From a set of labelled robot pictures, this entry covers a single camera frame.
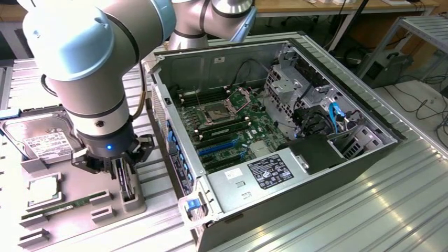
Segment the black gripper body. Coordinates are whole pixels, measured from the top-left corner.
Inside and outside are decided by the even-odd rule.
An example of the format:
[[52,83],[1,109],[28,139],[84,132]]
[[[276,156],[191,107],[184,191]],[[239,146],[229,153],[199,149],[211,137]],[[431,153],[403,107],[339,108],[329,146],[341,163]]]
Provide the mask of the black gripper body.
[[96,159],[115,159],[124,155],[132,156],[139,145],[131,126],[123,126],[116,132],[103,136],[92,136],[80,131],[76,131],[76,133],[87,148],[87,155]]

